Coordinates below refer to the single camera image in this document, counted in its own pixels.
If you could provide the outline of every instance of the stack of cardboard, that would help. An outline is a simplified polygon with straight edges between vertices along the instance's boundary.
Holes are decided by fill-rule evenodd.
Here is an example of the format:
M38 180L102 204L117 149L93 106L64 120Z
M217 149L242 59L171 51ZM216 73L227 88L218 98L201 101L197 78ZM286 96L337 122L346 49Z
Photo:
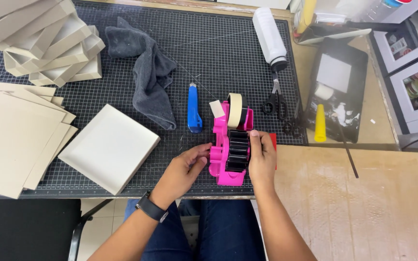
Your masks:
M24 188L35 189L78 130L55 90L0 83L0 195L18 198Z
M0 0L0 5L0 50L10 74L59 87L102 77L104 42L95 26L78 18L71 0Z

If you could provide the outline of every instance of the black cutting mat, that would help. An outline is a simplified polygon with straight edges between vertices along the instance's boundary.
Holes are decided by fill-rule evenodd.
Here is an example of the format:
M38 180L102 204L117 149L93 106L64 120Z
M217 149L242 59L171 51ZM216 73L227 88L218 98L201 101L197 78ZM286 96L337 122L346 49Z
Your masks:
M155 186L171 159L195 145L215 139L209 102L225 100L229 92L241 93L254 110L254 127L277 133L278 144L307 145L305 130L299 138L282 133L276 114L267 116L261 104L273 87L270 67L265 62L251 18L157 8L134 7L96 2L74 1L78 16L88 25L96 25L106 49L101 52L103 78L68 83L58 88L66 110L77 115L72 125L80 130L106 104L158 134L160 143L144 162L120 196L141 196ZM105 27L115 26L117 16L129 21L154 38L161 51L177 63L172 72L173 84L167 89L177 121L177 130L165 131L133 109L135 89L132 68L136 58L111 59L107 52ZM300 101L286 21L276 21L286 43L291 66L279 73L280 85L288 104L288 119ZM29 84L28 76L14 77L4 69L0 52L0 82ZM186 121L188 87L198 86L199 114L203 120L200 134L189 132ZM36 190L24 191L21 197L105 197L111 194L59 159L49 166L47 175ZM186 196L253 195L248 175L241 187L218 186L207 167Z

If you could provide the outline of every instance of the pink tape dispenser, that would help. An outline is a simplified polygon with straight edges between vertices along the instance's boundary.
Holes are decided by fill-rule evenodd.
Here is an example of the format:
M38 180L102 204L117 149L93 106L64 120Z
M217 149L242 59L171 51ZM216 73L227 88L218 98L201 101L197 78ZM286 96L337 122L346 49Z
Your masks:
M241 186L250 157L247 131L253 129L253 110L246 98L236 93L230 93L228 101L216 102L225 115L214 118L216 144L210 149L209 173L216 177L218 185Z

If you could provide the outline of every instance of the black chair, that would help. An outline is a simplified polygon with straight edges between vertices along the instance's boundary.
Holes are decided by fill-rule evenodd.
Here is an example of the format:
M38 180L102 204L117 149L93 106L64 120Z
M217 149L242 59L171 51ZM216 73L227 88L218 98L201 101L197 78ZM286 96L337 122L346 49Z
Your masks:
M82 216L79 199L0 199L0 261L75 261L85 223L110 201Z

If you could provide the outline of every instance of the yellow tube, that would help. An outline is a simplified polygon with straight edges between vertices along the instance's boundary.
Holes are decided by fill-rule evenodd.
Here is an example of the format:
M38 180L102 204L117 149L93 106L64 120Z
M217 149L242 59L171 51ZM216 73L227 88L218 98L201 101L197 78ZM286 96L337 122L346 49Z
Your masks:
M306 28L312 23L312 18L314 17L314 9L317 3L317 0L301 0L303 8L300 11L299 25L296 29L297 33L304 33Z
M317 105L314 140L317 142L324 142L327 140L327 136L325 135L325 112L323 104Z

